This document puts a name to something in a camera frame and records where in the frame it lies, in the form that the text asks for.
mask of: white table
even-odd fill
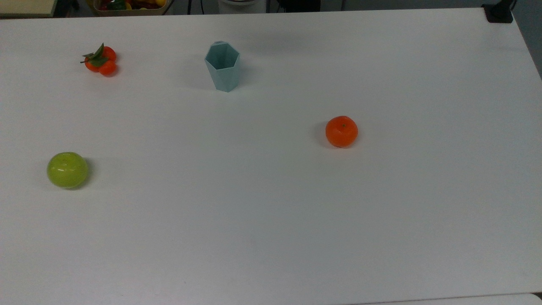
[[[542,82],[482,9],[0,21],[2,304],[542,290]],[[214,41],[241,53],[216,91]],[[112,78],[81,54],[119,54]],[[333,149],[323,128],[362,131]],[[48,160],[88,159],[81,189]]]

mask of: orange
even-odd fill
[[[326,125],[326,138],[336,147],[346,147],[358,137],[358,126],[347,116],[332,118]]]

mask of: hexagonal cup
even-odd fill
[[[205,64],[215,88],[230,92],[239,84],[239,58],[241,55],[229,43],[217,41],[211,45]]]

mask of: fruit basket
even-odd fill
[[[105,10],[104,3],[109,2],[108,0],[94,0],[93,8],[98,16],[109,17],[109,16],[152,16],[152,15],[163,15],[166,12],[167,8],[173,2],[173,0],[131,0],[131,6],[134,9],[121,10]],[[152,3],[155,3],[154,6],[157,8],[151,8]]]

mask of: green fruit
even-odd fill
[[[55,155],[47,165],[47,176],[58,187],[76,187],[83,183],[87,175],[87,162],[74,152],[61,152]]]

